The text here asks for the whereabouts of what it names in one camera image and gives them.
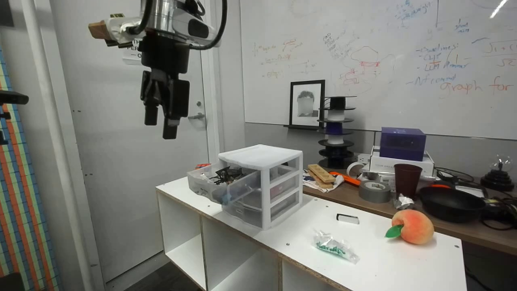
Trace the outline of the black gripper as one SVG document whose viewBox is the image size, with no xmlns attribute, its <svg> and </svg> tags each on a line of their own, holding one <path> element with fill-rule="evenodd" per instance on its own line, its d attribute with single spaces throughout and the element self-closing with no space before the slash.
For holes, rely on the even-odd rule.
<svg viewBox="0 0 517 291">
<path fill-rule="evenodd" d="M 164 137 L 178 135 L 180 118 L 188 114 L 190 82 L 182 79 L 188 71 L 190 48 L 174 38 L 146 35 L 140 43 L 143 72 L 141 100 L 144 101 L 144 124 L 156 126 L 159 105 L 164 106 Z"/>
</svg>

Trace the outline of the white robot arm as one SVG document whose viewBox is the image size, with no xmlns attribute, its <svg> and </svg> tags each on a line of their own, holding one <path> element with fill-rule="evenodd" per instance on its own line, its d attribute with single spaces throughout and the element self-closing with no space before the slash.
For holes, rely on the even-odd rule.
<svg viewBox="0 0 517 291">
<path fill-rule="evenodd" d="M 228 0 L 222 1 L 219 29 L 204 21 L 206 8 L 199 0 L 144 0 L 140 16 L 112 13 L 91 22 L 89 32 L 109 47 L 138 47 L 144 66 L 141 100 L 146 106 L 144 124 L 156 126 L 164 108 L 164 137 L 175 139 L 180 119 L 190 111 L 188 72 L 190 51 L 216 47 L 227 27 Z"/>
</svg>

